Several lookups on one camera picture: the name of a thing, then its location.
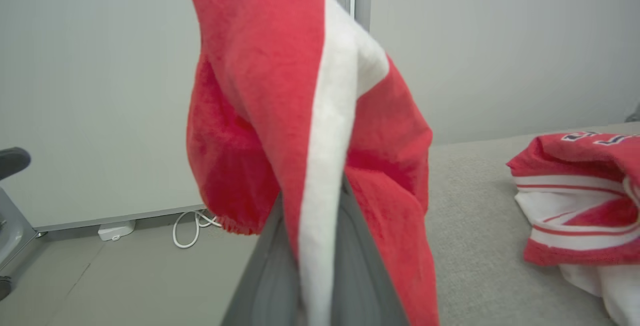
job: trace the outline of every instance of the white wall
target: white wall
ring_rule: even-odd
[[[436,143],[621,123],[640,101],[640,0],[372,0]]]
[[[185,152],[191,0],[0,0],[2,182],[36,228],[197,205]]]

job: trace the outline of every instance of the red and white garment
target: red and white garment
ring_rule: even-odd
[[[382,47],[334,0],[193,1],[187,154],[207,207],[260,233],[282,191],[308,324],[328,326],[346,174],[410,322],[438,324],[432,131]]]
[[[640,135],[544,135],[507,165],[533,228],[525,260],[560,266],[617,324],[640,326]]]

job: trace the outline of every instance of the red and white cloth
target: red and white cloth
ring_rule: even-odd
[[[402,76],[334,0],[193,0],[201,56],[187,153],[224,228],[259,233],[283,192],[310,326],[330,324],[346,173],[414,325],[438,324],[427,126]]]
[[[525,260],[560,266],[616,323],[640,326],[640,135],[544,135],[507,165],[533,227]]]

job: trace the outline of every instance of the black wheel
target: black wheel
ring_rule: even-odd
[[[11,294],[11,278],[8,276],[0,276],[0,301]]]

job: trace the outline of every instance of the gray floor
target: gray floor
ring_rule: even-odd
[[[176,215],[137,222],[134,233],[103,242],[97,227],[38,239],[13,271],[15,290],[0,301],[2,326],[217,325],[256,237],[209,226],[198,242],[172,241]],[[189,215],[178,226],[186,244]]]

